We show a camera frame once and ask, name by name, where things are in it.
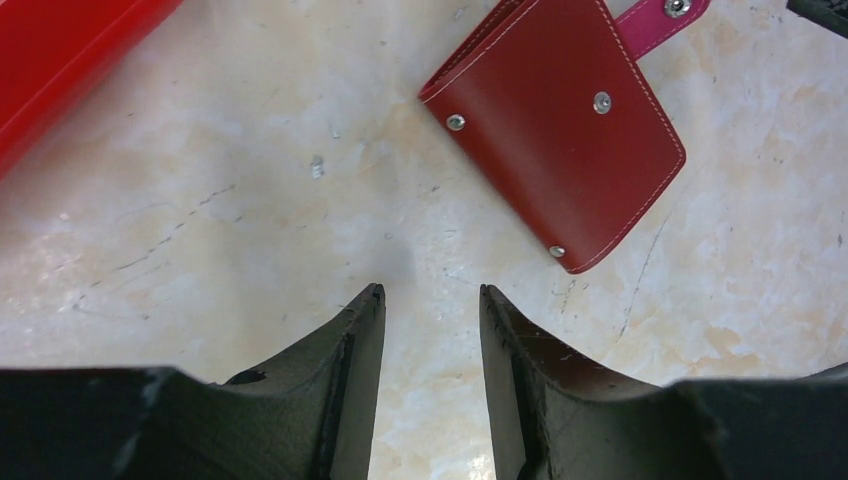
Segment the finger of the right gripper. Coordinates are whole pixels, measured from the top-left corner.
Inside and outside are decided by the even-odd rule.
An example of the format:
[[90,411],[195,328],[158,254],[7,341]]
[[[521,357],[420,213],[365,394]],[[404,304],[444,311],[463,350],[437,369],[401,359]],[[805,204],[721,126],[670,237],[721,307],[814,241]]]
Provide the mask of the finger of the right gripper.
[[842,37],[848,37],[847,0],[788,0],[791,12]]

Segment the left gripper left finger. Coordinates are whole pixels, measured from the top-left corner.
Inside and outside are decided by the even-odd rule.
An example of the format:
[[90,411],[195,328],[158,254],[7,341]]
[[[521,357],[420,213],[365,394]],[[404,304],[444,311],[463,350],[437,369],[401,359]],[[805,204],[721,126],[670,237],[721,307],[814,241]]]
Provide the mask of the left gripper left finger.
[[385,291],[222,384],[174,367],[5,369],[5,479],[364,479]]

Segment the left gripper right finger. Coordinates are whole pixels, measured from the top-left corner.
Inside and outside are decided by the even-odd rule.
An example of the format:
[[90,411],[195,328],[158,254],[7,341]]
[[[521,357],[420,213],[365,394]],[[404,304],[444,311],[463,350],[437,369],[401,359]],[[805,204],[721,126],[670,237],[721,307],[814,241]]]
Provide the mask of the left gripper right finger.
[[612,370],[480,289],[500,479],[843,479],[847,368],[664,387]]

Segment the red plastic bin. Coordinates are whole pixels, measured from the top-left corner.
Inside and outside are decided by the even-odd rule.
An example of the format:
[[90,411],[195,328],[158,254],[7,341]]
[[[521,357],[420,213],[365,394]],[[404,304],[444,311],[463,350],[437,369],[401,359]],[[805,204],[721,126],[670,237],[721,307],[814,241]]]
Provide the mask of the red plastic bin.
[[1,171],[82,100],[179,0],[1,4]]

